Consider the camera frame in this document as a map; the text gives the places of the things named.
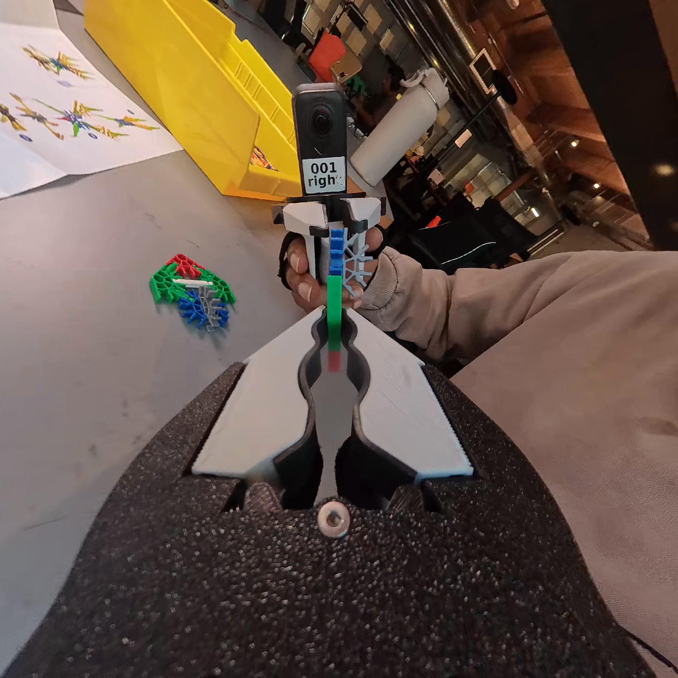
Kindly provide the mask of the fold-out toy instruction sheet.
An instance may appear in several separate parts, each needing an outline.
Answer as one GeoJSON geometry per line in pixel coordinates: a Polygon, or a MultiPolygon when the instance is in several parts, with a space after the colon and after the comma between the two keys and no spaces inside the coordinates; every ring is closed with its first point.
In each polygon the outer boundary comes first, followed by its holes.
{"type": "Polygon", "coordinates": [[[1,23],[1,198],[179,150],[61,30],[1,23]]]}

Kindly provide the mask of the white water bottle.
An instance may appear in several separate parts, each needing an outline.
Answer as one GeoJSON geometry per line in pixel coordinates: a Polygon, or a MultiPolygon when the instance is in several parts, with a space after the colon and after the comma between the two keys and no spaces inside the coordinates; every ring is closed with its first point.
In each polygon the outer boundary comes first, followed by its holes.
{"type": "Polygon", "coordinates": [[[434,68],[404,79],[402,69],[392,66],[382,90],[390,107],[379,108],[371,116],[373,129],[351,157],[353,168],[372,187],[434,125],[450,99],[445,80],[434,68]]]}

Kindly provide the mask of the blue grey toy connector cluster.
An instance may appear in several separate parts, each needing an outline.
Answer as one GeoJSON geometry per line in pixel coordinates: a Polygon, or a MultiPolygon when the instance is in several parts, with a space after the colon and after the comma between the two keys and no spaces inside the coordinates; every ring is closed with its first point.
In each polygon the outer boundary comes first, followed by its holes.
{"type": "Polygon", "coordinates": [[[187,324],[193,323],[206,332],[220,331],[228,324],[226,303],[211,286],[188,287],[177,308],[187,324]]]}

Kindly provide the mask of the grey desk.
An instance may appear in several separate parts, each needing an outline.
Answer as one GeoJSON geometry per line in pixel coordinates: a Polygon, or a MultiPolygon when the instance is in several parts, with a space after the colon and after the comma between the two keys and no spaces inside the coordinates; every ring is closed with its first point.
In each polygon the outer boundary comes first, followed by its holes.
{"type": "Polygon", "coordinates": [[[271,203],[221,195],[184,150],[1,201],[1,670],[51,606],[140,450],[302,316],[271,203]],[[183,253],[227,281],[222,334],[156,305],[183,253]]]}

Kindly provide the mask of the green red toy connector assembly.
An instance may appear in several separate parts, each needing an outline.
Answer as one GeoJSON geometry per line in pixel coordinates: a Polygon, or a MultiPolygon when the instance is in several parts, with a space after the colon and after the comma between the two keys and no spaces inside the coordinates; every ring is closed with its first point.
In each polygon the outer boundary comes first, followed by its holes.
{"type": "Polygon", "coordinates": [[[176,254],[150,278],[150,291],[155,303],[179,302],[190,291],[208,288],[223,303],[235,304],[236,297],[224,279],[184,254],[176,254]]]}

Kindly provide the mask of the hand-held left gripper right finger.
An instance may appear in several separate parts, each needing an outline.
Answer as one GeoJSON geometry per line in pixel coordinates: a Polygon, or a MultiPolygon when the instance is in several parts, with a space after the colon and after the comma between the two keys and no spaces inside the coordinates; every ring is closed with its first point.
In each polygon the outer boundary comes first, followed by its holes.
{"type": "Polygon", "coordinates": [[[354,310],[344,312],[346,373],[364,479],[472,477],[473,465],[425,364],[354,310]]]}

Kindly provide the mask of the orange chair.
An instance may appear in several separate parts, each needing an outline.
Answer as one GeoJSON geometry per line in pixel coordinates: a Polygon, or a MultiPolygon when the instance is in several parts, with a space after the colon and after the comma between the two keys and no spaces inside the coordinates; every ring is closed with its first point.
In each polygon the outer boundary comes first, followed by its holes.
{"type": "Polygon", "coordinates": [[[346,46],[341,38],[330,32],[324,32],[309,57],[309,66],[317,81],[332,82],[332,64],[339,61],[346,53],[346,46]]]}

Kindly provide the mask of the yellow parts bin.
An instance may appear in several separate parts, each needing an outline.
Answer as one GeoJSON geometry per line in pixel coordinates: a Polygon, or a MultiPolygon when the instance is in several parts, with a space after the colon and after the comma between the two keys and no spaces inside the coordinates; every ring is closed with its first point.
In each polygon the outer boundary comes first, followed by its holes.
{"type": "Polygon", "coordinates": [[[84,28],[223,195],[302,193],[292,94],[208,1],[85,1],[84,28]],[[254,145],[278,172],[250,164],[254,145]]]}

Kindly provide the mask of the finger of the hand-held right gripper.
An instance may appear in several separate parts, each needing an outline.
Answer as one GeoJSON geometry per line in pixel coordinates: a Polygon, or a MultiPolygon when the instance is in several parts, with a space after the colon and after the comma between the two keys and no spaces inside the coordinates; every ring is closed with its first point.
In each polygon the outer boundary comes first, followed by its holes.
{"type": "Polygon", "coordinates": [[[285,229],[303,237],[309,273],[313,278],[329,275],[329,221],[325,206],[284,206],[282,219],[285,229]]]}
{"type": "MultiPolygon", "coordinates": [[[[368,244],[368,255],[372,257],[372,261],[366,264],[365,269],[372,273],[369,282],[372,280],[373,276],[376,274],[380,252],[378,251],[383,244],[384,232],[380,225],[373,226],[367,230],[367,244],[368,244]]],[[[365,289],[361,289],[359,286],[356,292],[364,292],[365,289]]]]}

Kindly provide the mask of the person's right hand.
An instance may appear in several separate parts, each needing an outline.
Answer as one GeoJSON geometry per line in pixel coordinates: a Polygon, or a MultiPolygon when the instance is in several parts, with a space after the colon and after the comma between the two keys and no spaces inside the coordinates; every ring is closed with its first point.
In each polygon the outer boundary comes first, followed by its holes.
{"type": "Polygon", "coordinates": [[[292,292],[294,302],[306,313],[326,306],[327,288],[310,274],[307,245],[301,234],[284,237],[279,253],[279,278],[292,292]]]}

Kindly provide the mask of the person's right forearm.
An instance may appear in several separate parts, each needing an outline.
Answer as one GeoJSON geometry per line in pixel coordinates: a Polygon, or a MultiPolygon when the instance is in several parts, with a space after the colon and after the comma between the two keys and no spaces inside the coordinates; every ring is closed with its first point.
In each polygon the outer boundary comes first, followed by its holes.
{"type": "Polygon", "coordinates": [[[386,248],[360,301],[365,319],[434,360],[472,360],[516,330],[549,343],[676,329],[677,252],[579,251],[446,275],[386,248]]]}

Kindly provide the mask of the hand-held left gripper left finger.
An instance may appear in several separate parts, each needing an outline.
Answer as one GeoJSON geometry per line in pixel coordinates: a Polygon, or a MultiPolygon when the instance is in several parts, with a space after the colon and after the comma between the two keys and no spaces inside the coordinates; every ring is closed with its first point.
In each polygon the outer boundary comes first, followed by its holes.
{"type": "Polygon", "coordinates": [[[316,357],[326,343],[314,310],[249,356],[203,442],[192,473],[234,479],[302,479],[283,470],[284,456],[301,451],[315,425],[310,383],[303,360],[316,357]]]}

